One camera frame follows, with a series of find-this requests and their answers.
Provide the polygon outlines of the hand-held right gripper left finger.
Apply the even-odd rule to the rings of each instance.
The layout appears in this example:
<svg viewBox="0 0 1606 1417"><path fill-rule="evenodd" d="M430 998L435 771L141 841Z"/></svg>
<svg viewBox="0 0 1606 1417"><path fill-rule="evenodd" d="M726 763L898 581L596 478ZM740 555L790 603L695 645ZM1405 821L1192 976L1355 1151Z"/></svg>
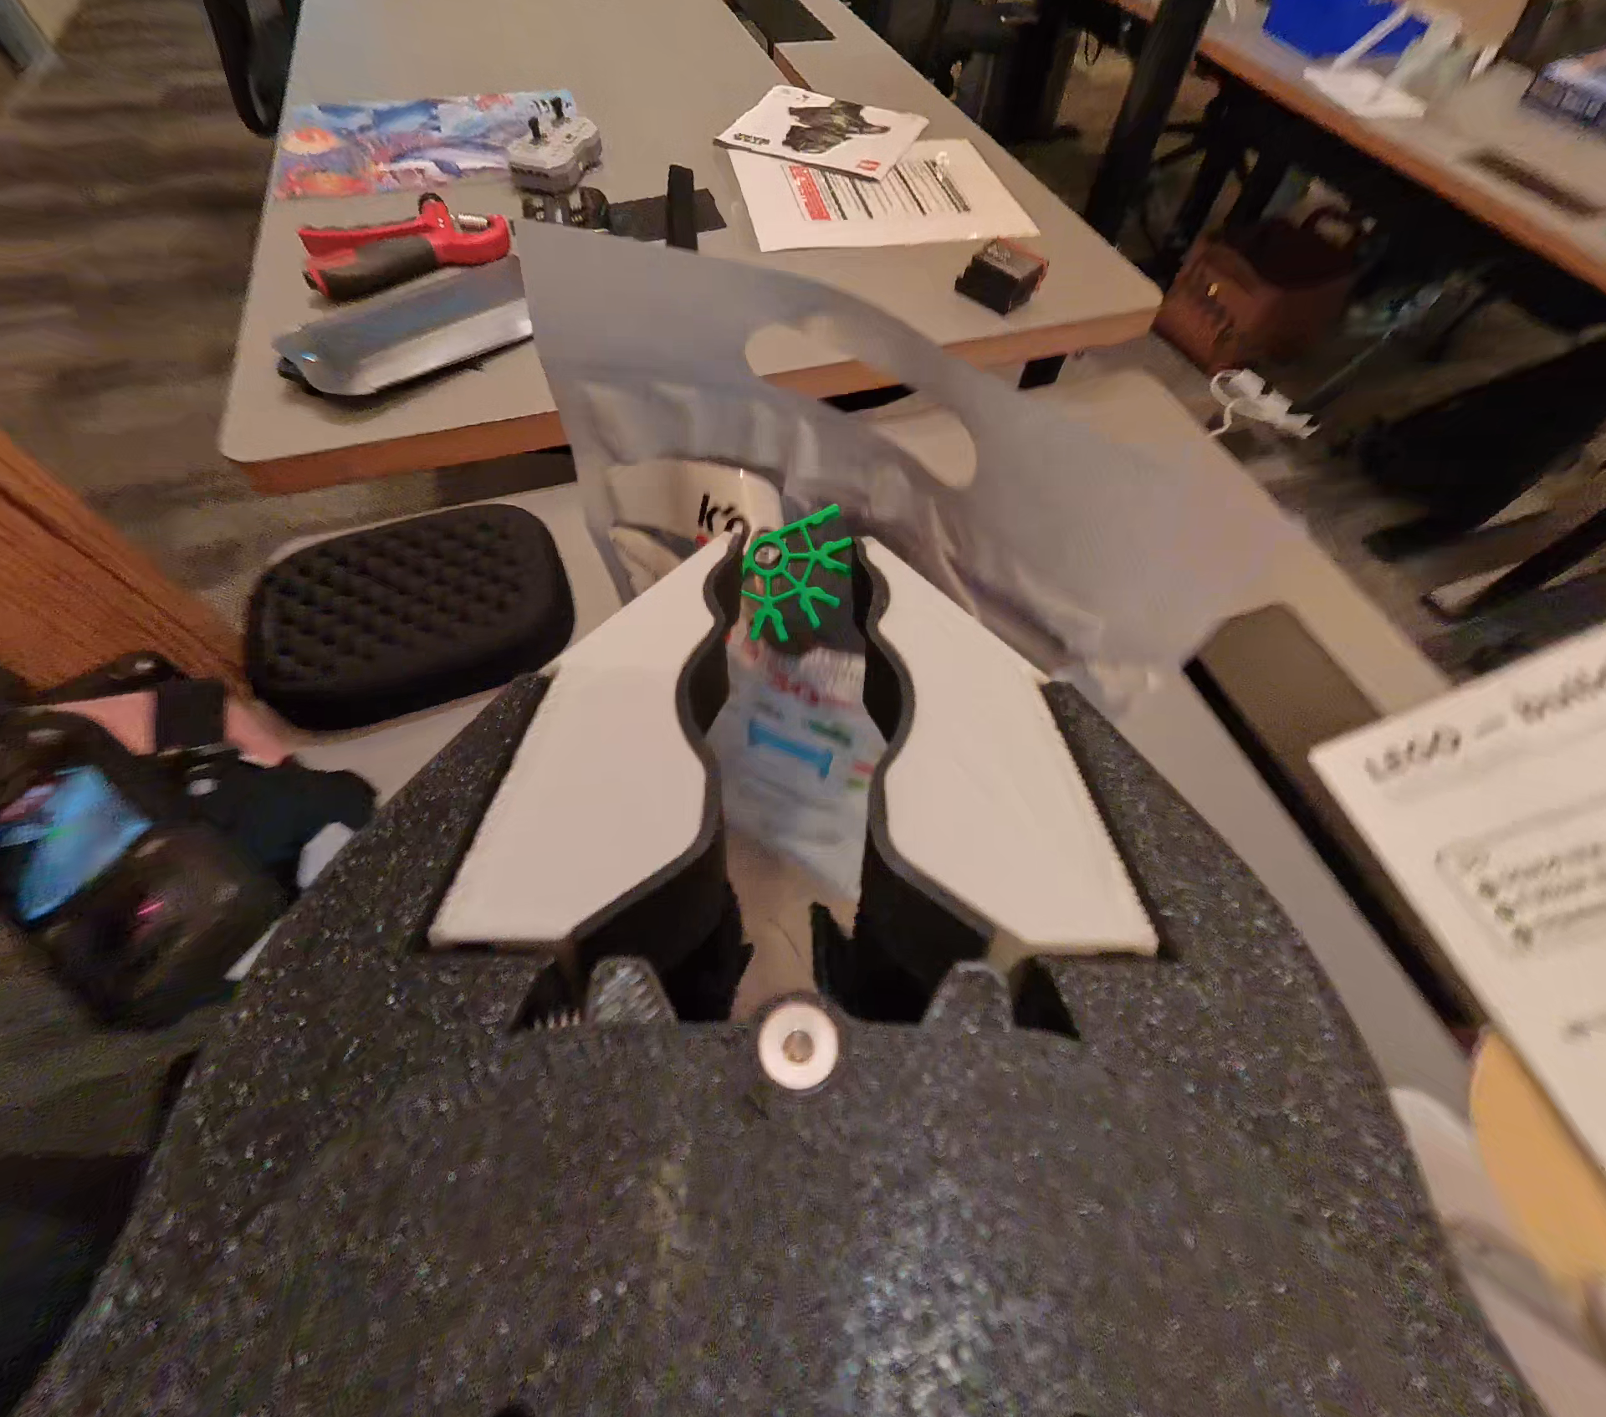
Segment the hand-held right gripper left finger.
<svg viewBox="0 0 1606 1417"><path fill-rule="evenodd" d="M711 725L743 556L741 536L713 536L541 670L431 950L538 951L576 996L603 960L640 960L680 1018L730 1016L751 948Z"/></svg>

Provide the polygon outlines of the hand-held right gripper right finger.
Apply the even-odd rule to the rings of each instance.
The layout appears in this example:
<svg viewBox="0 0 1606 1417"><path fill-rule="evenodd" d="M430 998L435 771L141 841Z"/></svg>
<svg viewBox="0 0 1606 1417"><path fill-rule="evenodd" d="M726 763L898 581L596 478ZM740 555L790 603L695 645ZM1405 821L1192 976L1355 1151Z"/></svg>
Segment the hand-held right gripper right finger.
<svg viewBox="0 0 1606 1417"><path fill-rule="evenodd" d="M958 965L1032 1005L1052 961L1153 960L1047 676L873 538L853 543L853 625L882 751L851 930L815 908L821 993L858 1020L918 1021Z"/></svg>

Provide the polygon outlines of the green snowflake connector piece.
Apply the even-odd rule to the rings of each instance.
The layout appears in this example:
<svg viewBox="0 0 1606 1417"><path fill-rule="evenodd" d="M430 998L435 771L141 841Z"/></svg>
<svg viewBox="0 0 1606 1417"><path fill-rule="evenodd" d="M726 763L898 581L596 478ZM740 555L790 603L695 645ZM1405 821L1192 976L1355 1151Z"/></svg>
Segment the green snowflake connector piece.
<svg viewBox="0 0 1606 1417"><path fill-rule="evenodd" d="M843 610L853 536L836 503L751 538L741 560L741 631L751 643L800 648Z"/></svg>

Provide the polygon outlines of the person's left hand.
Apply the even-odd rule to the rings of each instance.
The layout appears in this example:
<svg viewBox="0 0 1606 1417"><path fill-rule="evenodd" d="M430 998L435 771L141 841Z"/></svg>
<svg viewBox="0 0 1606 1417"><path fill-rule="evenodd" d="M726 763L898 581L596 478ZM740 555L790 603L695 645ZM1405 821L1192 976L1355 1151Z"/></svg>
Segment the person's left hand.
<svg viewBox="0 0 1606 1417"><path fill-rule="evenodd" d="M149 755L156 750L156 691L134 690L93 700L89 713L129 751ZM251 705L233 696L224 705L223 741L249 763L269 766L291 755L284 736Z"/></svg>

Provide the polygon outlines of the white power plug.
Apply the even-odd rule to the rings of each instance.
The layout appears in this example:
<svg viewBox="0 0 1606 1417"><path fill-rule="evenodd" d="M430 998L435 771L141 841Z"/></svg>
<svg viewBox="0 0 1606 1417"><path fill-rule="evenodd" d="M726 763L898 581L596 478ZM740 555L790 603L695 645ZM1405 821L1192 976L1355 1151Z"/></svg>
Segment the white power plug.
<svg viewBox="0 0 1606 1417"><path fill-rule="evenodd" d="M1312 415L1295 411L1292 401L1247 368L1228 368L1208 381L1217 418L1207 426L1213 440L1242 426L1257 426L1278 438L1302 441L1315 435Z"/></svg>

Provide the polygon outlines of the white printed paper sheet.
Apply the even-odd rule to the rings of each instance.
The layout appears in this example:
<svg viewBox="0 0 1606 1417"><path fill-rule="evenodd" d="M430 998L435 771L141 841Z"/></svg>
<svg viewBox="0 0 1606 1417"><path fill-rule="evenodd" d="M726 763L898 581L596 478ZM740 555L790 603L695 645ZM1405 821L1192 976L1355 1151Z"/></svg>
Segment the white printed paper sheet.
<svg viewBox="0 0 1606 1417"><path fill-rule="evenodd" d="M1604 630L1315 746L1310 765L1604 1156Z"/></svg>

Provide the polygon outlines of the small black box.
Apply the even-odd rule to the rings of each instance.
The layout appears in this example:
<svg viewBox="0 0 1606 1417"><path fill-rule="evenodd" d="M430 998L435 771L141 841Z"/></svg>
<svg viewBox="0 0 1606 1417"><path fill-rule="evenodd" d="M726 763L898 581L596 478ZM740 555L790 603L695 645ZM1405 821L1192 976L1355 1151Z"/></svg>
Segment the small black box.
<svg viewBox="0 0 1606 1417"><path fill-rule="evenodd" d="M1048 271L1048 263L1027 245L993 238L977 248L953 281L958 296L1007 316L1030 303Z"/></svg>

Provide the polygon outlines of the red black hand tool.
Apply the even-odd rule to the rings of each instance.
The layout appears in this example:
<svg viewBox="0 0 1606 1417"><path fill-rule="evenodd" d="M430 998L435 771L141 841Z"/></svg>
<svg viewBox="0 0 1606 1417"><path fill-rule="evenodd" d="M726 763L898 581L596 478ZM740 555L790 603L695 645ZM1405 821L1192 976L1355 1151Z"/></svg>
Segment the red black hand tool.
<svg viewBox="0 0 1606 1417"><path fill-rule="evenodd" d="M510 255L505 215L455 213L435 191L408 218L373 225L304 225L296 230L306 285L329 303L353 303L450 268Z"/></svg>

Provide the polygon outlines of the white metal stand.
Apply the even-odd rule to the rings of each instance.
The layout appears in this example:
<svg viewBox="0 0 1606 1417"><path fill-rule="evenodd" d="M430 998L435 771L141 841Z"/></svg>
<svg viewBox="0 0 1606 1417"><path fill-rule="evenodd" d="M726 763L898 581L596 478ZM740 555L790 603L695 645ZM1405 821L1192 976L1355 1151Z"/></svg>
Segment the white metal stand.
<svg viewBox="0 0 1606 1417"><path fill-rule="evenodd" d="M1400 26L1420 21L1420 33L1392 63L1380 63L1380 45ZM1302 80L1340 110L1373 121L1425 115L1460 76L1460 18L1425 1L1395 3L1372 28L1332 60L1307 65Z"/></svg>
<svg viewBox="0 0 1606 1417"><path fill-rule="evenodd" d="M1542 1410L1600 1415L1602 1275L1579 1291L1550 1276L1487 1176L1462 1116L1415 1088L1393 1086L1390 1103L1457 1273Z"/></svg>

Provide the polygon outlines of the brown bag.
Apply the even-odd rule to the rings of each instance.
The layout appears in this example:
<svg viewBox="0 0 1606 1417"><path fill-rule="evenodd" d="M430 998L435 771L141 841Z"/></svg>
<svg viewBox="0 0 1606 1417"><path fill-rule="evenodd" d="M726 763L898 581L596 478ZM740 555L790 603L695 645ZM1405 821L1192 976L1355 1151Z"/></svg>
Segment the brown bag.
<svg viewBox="0 0 1606 1417"><path fill-rule="evenodd" d="M1340 318L1365 225L1343 208L1200 235L1153 316L1153 333L1205 373L1282 361Z"/></svg>

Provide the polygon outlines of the white sheet red print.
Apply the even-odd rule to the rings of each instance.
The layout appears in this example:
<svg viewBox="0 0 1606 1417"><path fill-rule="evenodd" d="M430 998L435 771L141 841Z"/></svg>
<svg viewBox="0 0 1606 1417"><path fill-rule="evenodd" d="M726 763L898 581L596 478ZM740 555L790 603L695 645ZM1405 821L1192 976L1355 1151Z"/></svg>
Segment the white sheet red print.
<svg viewBox="0 0 1606 1417"><path fill-rule="evenodd" d="M756 246L765 253L873 250L1022 240L1028 213L972 141L915 143L882 178L728 155Z"/></svg>

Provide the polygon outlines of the colourful picture booklet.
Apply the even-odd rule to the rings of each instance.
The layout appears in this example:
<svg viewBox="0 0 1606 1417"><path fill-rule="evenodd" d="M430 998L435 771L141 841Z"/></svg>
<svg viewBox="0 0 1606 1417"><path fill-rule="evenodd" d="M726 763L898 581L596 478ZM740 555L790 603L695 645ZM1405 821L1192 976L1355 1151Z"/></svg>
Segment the colourful picture booklet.
<svg viewBox="0 0 1606 1417"><path fill-rule="evenodd" d="M296 105L281 118L269 196L355 198L505 175L511 148L576 115L565 88Z"/></svg>

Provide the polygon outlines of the black white instruction booklet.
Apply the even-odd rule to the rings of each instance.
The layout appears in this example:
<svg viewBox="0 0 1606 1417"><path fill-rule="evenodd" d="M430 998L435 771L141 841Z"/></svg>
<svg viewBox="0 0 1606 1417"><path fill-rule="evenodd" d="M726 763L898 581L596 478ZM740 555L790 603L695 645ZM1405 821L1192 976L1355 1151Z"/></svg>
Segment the black white instruction booklet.
<svg viewBox="0 0 1606 1417"><path fill-rule="evenodd" d="M920 115L775 85L713 141L733 153L880 181L927 126Z"/></svg>

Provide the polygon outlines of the black pole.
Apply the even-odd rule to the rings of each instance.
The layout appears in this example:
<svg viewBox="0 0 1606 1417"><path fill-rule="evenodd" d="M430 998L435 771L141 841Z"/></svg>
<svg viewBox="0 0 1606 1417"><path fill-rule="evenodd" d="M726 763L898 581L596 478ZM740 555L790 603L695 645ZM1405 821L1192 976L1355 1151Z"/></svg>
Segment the black pole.
<svg viewBox="0 0 1606 1417"><path fill-rule="evenodd" d="M1158 133L1213 8L1215 0L1157 1L1083 211L1112 245L1142 198Z"/></svg>

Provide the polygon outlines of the blue toy box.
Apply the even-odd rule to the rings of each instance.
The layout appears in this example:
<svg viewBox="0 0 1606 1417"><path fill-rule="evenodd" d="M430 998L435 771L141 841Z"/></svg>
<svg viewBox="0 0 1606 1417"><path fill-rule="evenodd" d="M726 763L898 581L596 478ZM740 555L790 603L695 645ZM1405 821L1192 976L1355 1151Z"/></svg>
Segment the blue toy box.
<svg viewBox="0 0 1606 1417"><path fill-rule="evenodd" d="M1547 63L1529 81L1522 105L1582 130L1604 130L1604 48Z"/></svg>

